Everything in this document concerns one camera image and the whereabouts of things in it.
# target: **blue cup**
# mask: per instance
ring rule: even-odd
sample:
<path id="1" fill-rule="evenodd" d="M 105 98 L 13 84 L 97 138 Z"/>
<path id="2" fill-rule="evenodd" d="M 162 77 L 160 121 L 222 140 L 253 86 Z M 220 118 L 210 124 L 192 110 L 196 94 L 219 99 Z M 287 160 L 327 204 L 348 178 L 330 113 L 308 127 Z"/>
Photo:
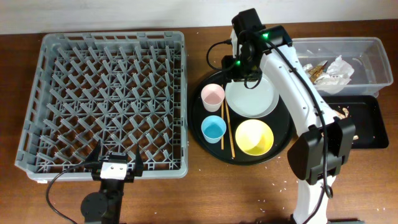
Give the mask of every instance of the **blue cup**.
<path id="1" fill-rule="evenodd" d="M 225 121 L 219 116 L 211 115 L 201 123 L 201 132 L 208 143 L 218 143 L 226 131 Z"/>

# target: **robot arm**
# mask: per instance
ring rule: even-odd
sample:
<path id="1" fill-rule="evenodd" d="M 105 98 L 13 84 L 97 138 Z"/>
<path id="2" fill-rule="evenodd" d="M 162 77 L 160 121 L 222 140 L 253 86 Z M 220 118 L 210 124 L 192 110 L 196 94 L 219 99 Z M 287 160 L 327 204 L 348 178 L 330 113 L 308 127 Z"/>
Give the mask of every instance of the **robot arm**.
<path id="1" fill-rule="evenodd" d="M 265 74 L 277 88 L 299 136 L 288 151 L 289 164 L 300 179 L 294 221 L 299 224 L 326 223 L 328 197 L 323 191 L 322 178 L 325 175 L 330 185 L 340 173 L 341 166 L 347 162 L 355 126 L 350 119 L 339 120 L 323 101 L 305 74 L 292 40 L 282 26 L 266 29 L 255 9 L 240 12 L 232 23 L 231 41 L 234 52 L 239 48 L 239 55 L 226 56 L 222 64 L 223 68 L 229 68 L 231 63 L 239 62 L 239 66 L 226 70 L 225 79 L 227 82 L 257 82 Z M 287 61 L 297 73 L 292 71 Z M 320 108 L 325 127 L 314 101 Z M 320 128 L 328 132 L 326 173 L 322 169 L 324 138 Z"/>

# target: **cup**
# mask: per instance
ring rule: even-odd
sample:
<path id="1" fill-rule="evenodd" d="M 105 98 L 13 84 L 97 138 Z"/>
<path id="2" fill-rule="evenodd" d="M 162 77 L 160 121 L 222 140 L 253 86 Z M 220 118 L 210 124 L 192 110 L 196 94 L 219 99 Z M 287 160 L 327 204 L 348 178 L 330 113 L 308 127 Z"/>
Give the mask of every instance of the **cup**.
<path id="1" fill-rule="evenodd" d="M 201 90 L 200 96 L 205 109 L 209 112 L 215 112 L 220 108 L 225 92 L 223 87 L 217 84 L 209 84 Z"/>
<path id="2" fill-rule="evenodd" d="M 201 132 L 208 143 L 218 143 L 221 137 L 225 134 L 225 131 L 225 121 L 219 116 L 208 116 L 201 123 Z"/>
<path id="3" fill-rule="evenodd" d="M 240 150 L 247 155 L 261 156 L 271 149 L 274 143 L 274 134 L 266 123 L 249 119 L 238 126 L 235 140 Z"/>

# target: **clear plastic container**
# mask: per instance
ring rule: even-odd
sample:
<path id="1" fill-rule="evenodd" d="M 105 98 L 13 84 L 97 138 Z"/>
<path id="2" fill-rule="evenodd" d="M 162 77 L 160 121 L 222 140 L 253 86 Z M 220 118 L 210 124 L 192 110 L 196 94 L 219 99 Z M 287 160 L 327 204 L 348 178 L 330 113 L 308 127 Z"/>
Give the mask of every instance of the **clear plastic container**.
<path id="1" fill-rule="evenodd" d="M 328 60 L 328 67 L 342 55 L 355 72 L 347 85 L 315 85 L 321 96 L 373 95 L 392 84 L 392 72 L 381 40 L 376 37 L 325 37 L 293 39 L 302 65 Z"/>

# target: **plastic container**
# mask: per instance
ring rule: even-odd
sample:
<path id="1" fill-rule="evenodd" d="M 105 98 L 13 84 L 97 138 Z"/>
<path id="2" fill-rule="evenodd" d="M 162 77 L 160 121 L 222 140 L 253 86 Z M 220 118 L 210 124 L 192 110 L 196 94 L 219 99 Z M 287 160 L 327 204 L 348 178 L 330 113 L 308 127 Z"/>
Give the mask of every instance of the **plastic container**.
<path id="1" fill-rule="evenodd" d="M 388 135 L 381 116 L 379 103 L 373 96 L 328 96 L 324 97 L 331 109 L 349 111 L 355 125 L 352 149 L 385 149 L 389 145 Z"/>
<path id="2" fill-rule="evenodd" d="M 330 65 L 336 57 L 342 55 L 343 60 L 355 69 L 347 85 L 315 85 L 321 96 L 377 97 L 381 88 L 393 82 L 386 51 L 376 37 L 298 38 L 293 39 L 293 46 L 302 65 L 311 63 L 315 66 L 323 60 L 328 60 Z"/>
<path id="3" fill-rule="evenodd" d="M 201 123 L 201 132 L 210 144 L 218 143 L 225 134 L 225 121 L 219 116 L 211 115 Z"/>
<path id="4" fill-rule="evenodd" d="M 15 165 L 38 182 L 79 164 L 102 141 L 144 161 L 142 179 L 188 167 L 187 71 L 181 32 L 49 34 L 42 41 Z M 60 180 L 92 180 L 77 169 Z"/>

